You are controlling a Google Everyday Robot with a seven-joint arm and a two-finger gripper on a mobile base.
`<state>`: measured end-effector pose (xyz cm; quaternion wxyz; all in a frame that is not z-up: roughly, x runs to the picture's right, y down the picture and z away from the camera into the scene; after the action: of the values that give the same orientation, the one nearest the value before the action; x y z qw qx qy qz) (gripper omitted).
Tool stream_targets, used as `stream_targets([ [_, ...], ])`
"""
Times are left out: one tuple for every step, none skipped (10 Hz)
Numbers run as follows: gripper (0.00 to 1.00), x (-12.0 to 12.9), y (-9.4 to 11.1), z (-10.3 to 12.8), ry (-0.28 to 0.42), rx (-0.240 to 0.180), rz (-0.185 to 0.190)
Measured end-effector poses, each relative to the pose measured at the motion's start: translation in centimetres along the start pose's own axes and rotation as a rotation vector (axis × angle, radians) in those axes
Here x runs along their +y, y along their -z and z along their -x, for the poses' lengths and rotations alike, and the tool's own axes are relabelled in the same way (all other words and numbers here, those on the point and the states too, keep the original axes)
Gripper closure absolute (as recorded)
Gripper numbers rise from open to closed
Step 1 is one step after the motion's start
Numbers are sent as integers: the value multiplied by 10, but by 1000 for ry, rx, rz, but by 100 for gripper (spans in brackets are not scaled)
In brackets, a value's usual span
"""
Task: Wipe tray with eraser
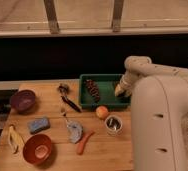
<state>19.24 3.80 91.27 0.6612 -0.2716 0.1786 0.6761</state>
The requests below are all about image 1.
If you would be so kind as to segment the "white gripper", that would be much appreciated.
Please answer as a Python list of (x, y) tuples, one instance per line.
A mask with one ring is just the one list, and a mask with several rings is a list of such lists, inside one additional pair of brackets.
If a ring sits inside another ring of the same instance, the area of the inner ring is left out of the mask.
[(115, 88), (115, 96), (129, 97), (132, 94), (132, 83), (129, 76), (123, 75)]

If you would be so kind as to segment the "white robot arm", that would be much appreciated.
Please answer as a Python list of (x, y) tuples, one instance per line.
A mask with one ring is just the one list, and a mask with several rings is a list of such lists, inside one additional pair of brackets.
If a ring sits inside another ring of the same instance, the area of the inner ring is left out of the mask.
[(188, 115), (188, 69), (129, 56), (115, 94), (131, 98), (134, 171), (187, 171), (181, 121)]

